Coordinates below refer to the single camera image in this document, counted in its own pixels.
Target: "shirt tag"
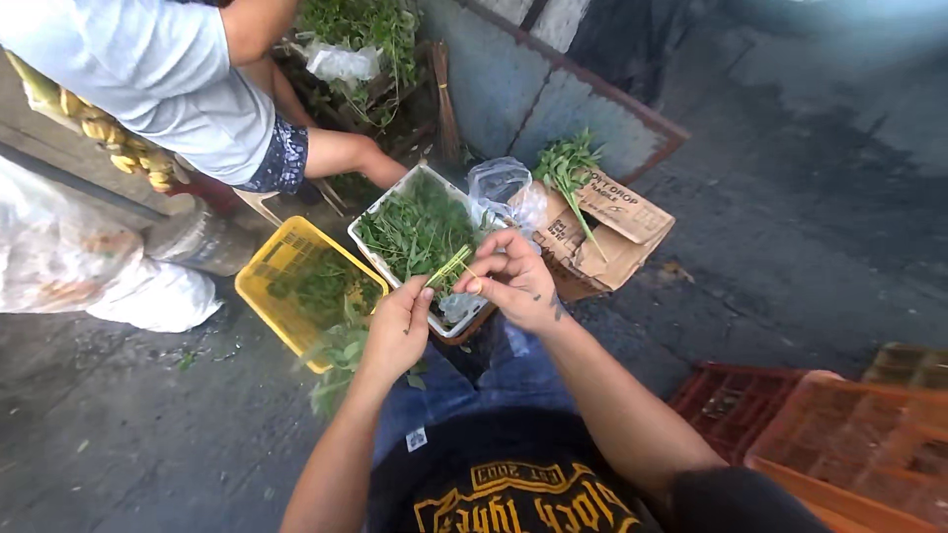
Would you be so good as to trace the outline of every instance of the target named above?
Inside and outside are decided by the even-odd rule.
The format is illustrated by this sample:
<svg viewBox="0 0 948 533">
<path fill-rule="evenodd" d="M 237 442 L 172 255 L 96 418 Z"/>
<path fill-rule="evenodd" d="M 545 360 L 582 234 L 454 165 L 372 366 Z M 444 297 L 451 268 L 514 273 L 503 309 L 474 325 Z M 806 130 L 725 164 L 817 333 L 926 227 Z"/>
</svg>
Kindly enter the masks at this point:
<svg viewBox="0 0 948 533">
<path fill-rule="evenodd" d="M 409 445 L 409 453 L 425 446 L 428 443 L 428 436 L 425 435 L 425 426 L 405 435 L 405 442 Z"/>
</svg>

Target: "yellow print on shirt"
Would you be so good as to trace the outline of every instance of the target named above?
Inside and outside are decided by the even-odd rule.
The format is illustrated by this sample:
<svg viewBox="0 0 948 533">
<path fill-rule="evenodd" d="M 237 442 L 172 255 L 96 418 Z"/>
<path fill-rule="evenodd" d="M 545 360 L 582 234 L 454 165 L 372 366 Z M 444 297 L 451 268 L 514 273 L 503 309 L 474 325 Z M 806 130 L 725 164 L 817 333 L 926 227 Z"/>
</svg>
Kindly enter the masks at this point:
<svg viewBox="0 0 948 533">
<path fill-rule="evenodd" d="M 554 533 L 631 531 L 638 518 L 586 466 L 572 463 L 567 478 L 559 465 L 513 461 L 471 469 L 471 492 L 455 487 L 437 500 L 415 504 L 418 530 L 437 533 Z"/>
</svg>

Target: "white plastic container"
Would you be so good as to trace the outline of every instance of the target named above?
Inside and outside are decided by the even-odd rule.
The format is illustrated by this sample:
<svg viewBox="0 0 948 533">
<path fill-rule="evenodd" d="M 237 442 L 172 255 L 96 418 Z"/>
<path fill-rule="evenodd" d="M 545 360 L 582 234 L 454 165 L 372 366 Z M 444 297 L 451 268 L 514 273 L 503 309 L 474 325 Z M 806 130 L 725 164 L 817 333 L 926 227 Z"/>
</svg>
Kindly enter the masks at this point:
<svg viewBox="0 0 948 533">
<path fill-rule="evenodd" d="M 429 168 L 428 165 L 420 164 L 420 165 L 416 165 L 404 177 L 398 180 L 398 183 L 394 184 L 391 189 L 388 189 L 385 192 L 385 194 L 382 194 L 382 197 L 376 200 L 375 203 L 372 204 L 372 206 L 365 211 L 365 213 L 378 211 L 378 208 L 383 203 L 385 203 L 385 200 L 389 197 L 390 194 L 401 192 L 408 185 L 409 181 L 411 181 L 415 176 L 420 175 L 422 173 L 429 174 L 433 176 L 435 179 L 437 179 L 438 182 L 442 183 L 445 186 L 448 196 L 451 196 L 453 198 L 460 200 L 461 203 L 464 204 L 465 208 L 466 209 L 468 208 L 469 203 L 468 203 L 467 194 L 464 194 L 460 189 L 458 189 L 454 185 L 451 185 L 449 181 L 447 181 L 446 179 L 438 175 L 438 173 L 431 170 L 431 168 Z M 399 280 L 398 278 L 395 277 L 394 274 L 392 274 L 392 271 L 389 270 L 389 266 L 388 264 L 385 263 L 385 260 L 382 259 L 382 256 L 369 250 L 369 247 L 367 247 L 365 243 L 362 242 L 362 239 L 360 239 L 358 234 L 356 233 L 356 228 L 358 227 L 359 223 L 362 221 L 362 217 L 365 216 L 365 213 L 362 213 L 361 215 L 359 215 L 359 217 L 352 224 L 349 225 L 349 228 L 348 228 L 349 236 L 352 237 L 352 239 L 355 241 L 355 245 L 358 246 L 358 249 L 359 251 L 362 252 L 362 255 L 364 255 L 365 258 L 369 260 L 369 263 L 372 263 L 373 267 L 375 267 L 375 269 L 378 270 L 382 274 L 382 277 L 384 277 L 393 287 L 396 287 L 396 288 L 400 287 L 402 286 L 402 280 Z M 495 229 L 503 228 L 503 223 L 496 223 L 495 226 L 496 226 Z M 431 327 L 433 327 L 434 330 L 438 332 L 438 335 L 442 337 L 445 337 L 445 338 L 457 337 L 458 335 L 461 335 L 461 333 L 465 329 L 467 329 L 467 327 L 471 324 L 471 322 L 474 321 L 474 318 L 477 317 L 477 314 L 481 311 L 481 309 L 483 309 L 487 305 L 487 300 L 484 300 L 484 299 L 479 299 L 479 300 L 480 302 L 472 304 L 470 309 L 468 309 L 467 315 L 460 322 L 454 324 L 453 326 L 448 326 L 447 324 L 443 323 L 441 319 L 436 317 L 434 313 L 430 311 L 428 312 L 428 323 L 431 324 Z"/>
</svg>

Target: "yellow plastic basket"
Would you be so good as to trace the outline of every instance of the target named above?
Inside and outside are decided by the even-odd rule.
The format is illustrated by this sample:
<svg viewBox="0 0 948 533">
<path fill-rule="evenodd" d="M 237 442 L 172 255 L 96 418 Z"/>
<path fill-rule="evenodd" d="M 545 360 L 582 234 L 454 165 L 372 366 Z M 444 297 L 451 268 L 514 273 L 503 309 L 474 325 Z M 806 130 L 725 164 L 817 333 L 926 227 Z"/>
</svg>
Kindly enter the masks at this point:
<svg viewBox="0 0 948 533">
<path fill-rule="evenodd" d="M 292 299 L 274 298 L 266 288 L 277 276 L 296 271 L 314 250 L 327 247 L 335 248 L 375 280 L 382 287 L 382 296 L 389 293 L 389 286 L 378 274 L 362 265 L 345 248 L 301 216 L 294 216 L 283 222 L 266 244 L 257 250 L 250 263 L 237 274 L 237 280 L 234 282 L 237 293 L 297 356 L 301 356 L 316 342 L 319 330 L 300 314 Z M 307 366 L 317 374 L 322 374 L 332 367 L 324 360 L 310 361 Z"/>
</svg>

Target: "hand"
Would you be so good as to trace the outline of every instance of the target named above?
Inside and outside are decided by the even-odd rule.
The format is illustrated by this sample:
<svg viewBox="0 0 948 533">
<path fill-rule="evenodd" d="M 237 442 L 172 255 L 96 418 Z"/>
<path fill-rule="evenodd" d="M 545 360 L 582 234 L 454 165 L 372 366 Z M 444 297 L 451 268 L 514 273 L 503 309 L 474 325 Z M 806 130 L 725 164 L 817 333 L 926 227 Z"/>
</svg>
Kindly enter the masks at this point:
<svg viewBox="0 0 948 533">
<path fill-rule="evenodd" d="M 434 296 L 422 288 L 428 276 L 414 276 L 378 303 L 369 326 L 358 374 L 391 387 L 418 362 L 428 342 L 428 306 Z"/>
<path fill-rule="evenodd" d="M 497 248 L 505 252 L 495 253 Z M 537 335 L 552 331 L 564 315 L 569 317 L 556 296 L 550 271 L 519 231 L 487 235 L 475 257 L 477 261 L 461 275 L 454 292 L 480 294 L 510 322 Z M 496 279 L 484 277 L 489 273 L 495 273 Z"/>
</svg>

